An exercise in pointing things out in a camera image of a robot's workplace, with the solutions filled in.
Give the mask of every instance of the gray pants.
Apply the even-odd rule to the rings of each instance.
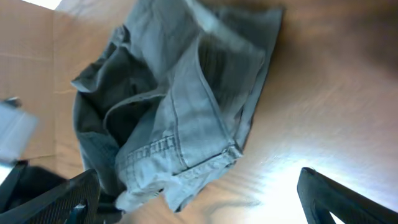
[[[160,192],[180,211],[242,156],[282,11],[138,1],[101,57],[72,81],[85,169],[116,206]]]

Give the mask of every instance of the gray fabric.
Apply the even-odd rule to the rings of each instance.
[[[72,81],[85,169],[133,211],[180,211],[242,156],[281,9],[207,9],[141,0],[104,53]]]

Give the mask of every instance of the stitching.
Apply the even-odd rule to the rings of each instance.
[[[174,119],[175,119],[175,140],[176,140],[175,147],[176,147],[176,153],[177,153],[177,157],[178,157],[183,169],[187,169],[188,165],[182,158],[182,150],[181,150],[181,145],[180,145],[180,135],[178,133],[178,116],[177,116],[177,110],[175,109],[173,89],[170,90],[170,99],[172,101],[173,114],[174,114]]]

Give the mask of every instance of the wooden surface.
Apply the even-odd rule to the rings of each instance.
[[[49,9],[0,1],[0,99],[18,96],[38,117],[23,158],[55,169],[52,20]]]
[[[55,139],[65,175],[81,169],[69,81],[98,57],[133,4],[63,0],[54,14]],[[181,213],[157,198],[126,223],[305,223],[296,193],[304,166],[398,211],[398,2],[244,5],[286,7],[244,157]]]

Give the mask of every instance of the fabric fold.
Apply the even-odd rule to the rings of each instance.
[[[281,9],[140,0],[72,81],[85,169],[134,211],[163,195],[181,211],[243,154]]]

